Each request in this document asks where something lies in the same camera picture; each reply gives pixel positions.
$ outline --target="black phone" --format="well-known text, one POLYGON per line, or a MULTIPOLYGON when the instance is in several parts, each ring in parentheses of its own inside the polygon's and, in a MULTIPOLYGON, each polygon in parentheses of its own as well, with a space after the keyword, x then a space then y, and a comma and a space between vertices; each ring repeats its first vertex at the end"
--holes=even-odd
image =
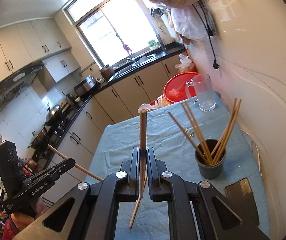
POLYGON ((226 198, 256 226, 260 224, 256 202, 248 178, 228 185, 224 189, 226 198))

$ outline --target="red sleeve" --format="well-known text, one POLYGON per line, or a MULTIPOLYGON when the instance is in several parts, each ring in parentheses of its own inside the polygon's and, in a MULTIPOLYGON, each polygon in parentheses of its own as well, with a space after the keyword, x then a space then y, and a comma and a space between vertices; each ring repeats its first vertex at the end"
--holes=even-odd
POLYGON ((16 236, 15 231, 13 231, 9 219, 6 220, 4 226, 3 237, 1 240, 12 240, 16 236))

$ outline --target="black cable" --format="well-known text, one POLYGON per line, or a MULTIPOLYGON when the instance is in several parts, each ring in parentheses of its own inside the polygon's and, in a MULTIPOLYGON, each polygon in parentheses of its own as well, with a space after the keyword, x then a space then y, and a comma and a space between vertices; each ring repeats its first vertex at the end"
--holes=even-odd
POLYGON ((208 21, 207 21, 207 16, 206 16, 206 14, 205 14, 205 11, 204 11, 204 9, 203 9, 203 3, 200 3, 200 0, 198 1, 198 3, 199 3, 199 5, 200 5, 200 7, 201 7, 201 9, 202 9, 202 12, 203 12, 203 14, 204 14, 204 18, 205 18, 205 22, 206 22, 206 26, 207 26, 207 33, 208 33, 208 35, 211 37, 211 36, 213 36, 213 32, 212 32, 212 30, 211 30, 211 28, 210 28, 210 26, 209 26, 209 23, 208 23, 208 21))
MULTIPOLYGON (((193 7, 194 7, 195 11, 197 12, 198 16, 200 17, 200 19, 201 19, 201 21, 202 21, 202 23, 203 23, 203 25, 204 25, 204 28, 206 29, 206 25, 205 25, 205 23, 204 23, 204 21, 203 21, 201 15, 200 15, 199 12, 197 11, 196 7, 194 6, 194 4, 193 4, 193 7)), ((212 41, 211 41, 211 38, 210 38, 209 34, 208 34, 208 37, 209 37, 209 40, 210 40, 210 44, 211 44, 211 48, 212 48, 212 52, 213 52, 213 56, 214 56, 213 68, 214 68, 214 69, 218 69, 220 65, 216 62, 216 54, 214 53, 212 41)))

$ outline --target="black countertop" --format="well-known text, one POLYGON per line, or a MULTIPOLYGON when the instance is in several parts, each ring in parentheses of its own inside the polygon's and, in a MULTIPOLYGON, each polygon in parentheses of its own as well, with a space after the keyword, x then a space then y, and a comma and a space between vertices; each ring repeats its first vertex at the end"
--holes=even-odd
MULTIPOLYGON (((57 149, 59 147, 59 145, 62 143, 65 135, 67 134, 68 130, 70 129, 70 127, 72 126, 72 124, 74 123, 74 121, 76 120, 76 118, 78 117, 78 115, 80 114, 80 112, 83 110, 83 108, 86 106, 86 104, 90 101, 90 99, 93 97, 93 95, 101 92, 102 90, 104 90, 105 88, 110 87, 111 85, 117 83, 118 81, 133 75, 134 73, 136 73, 137 71, 140 71, 144 68, 147 68, 157 62, 160 62, 161 60, 164 60, 166 58, 175 56, 177 54, 183 53, 185 52, 185 48, 183 45, 177 43, 177 42, 173 42, 170 43, 168 45, 166 45, 166 49, 167 51, 163 51, 161 48, 158 48, 156 50, 151 51, 151 54, 155 53, 155 59, 147 62, 146 64, 143 64, 139 67, 134 68, 133 70, 129 71, 128 73, 116 78, 116 79, 112 79, 110 82, 105 82, 103 84, 98 84, 96 86, 96 88, 92 91, 91 93, 86 93, 81 97, 81 100, 83 102, 83 104, 79 107, 76 108, 74 110, 72 110, 73 112, 71 113, 71 117, 70 117, 70 121, 67 123, 67 125, 64 127, 64 132, 61 134, 61 137, 53 144, 51 144, 55 149, 57 149)), ((47 154, 46 154, 46 163, 43 167, 43 169, 46 169, 53 156, 54 156, 54 152, 52 150, 48 150, 47 154)))

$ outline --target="glass mug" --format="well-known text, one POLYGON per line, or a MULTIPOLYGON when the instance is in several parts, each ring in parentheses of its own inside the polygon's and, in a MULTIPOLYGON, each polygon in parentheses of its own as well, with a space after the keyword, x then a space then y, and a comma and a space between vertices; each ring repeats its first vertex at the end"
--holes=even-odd
POLYGON ((210 75, 198 74, 194 76, 191 81, 185 83, 185 93, 192 103, 199 104, 199 108, 203 112, 208 112, 216 107, 215 94, 212 89, 210 75), (192 98, 190 95, 189 87, 193 86, 196 96, 192 98))

